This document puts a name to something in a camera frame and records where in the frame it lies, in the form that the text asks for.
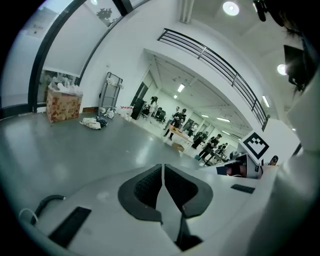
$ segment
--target cardboard box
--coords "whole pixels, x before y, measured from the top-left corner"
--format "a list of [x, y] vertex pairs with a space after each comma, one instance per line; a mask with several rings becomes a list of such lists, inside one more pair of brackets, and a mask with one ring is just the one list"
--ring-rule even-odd
[[185, 151], [185, 148], [181, 144], [178, 144], [178, 143], [175, 143], [175, 142], [172, 143], [171, 147], [173, 147], [175, 150], [178, 150], [178, 151], [181, 151], [181, 152]]
[[46, 114], [51, 123], [77, 118], [82, 96], [71, 95], [48, 88]]

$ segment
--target metal railing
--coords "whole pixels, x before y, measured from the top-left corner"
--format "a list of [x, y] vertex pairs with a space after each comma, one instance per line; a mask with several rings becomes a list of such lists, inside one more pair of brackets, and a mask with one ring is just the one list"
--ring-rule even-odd
[[231, 87], [233, 87], [233, 89], [235, 89], [244, 99], [255, 118], [261, 124], [261, 127], [263, 127], [264, 123], [268, 121], [265, 111], [248, 83], [234, 69], [234, 67], [232, 67], [219, 54], [197, 40], [168, 28], [164, 29], [164, 32], [158, 38], [158, 41], [183, 50], [198, 60], [208, 64], [212, 69], [222, 75]]

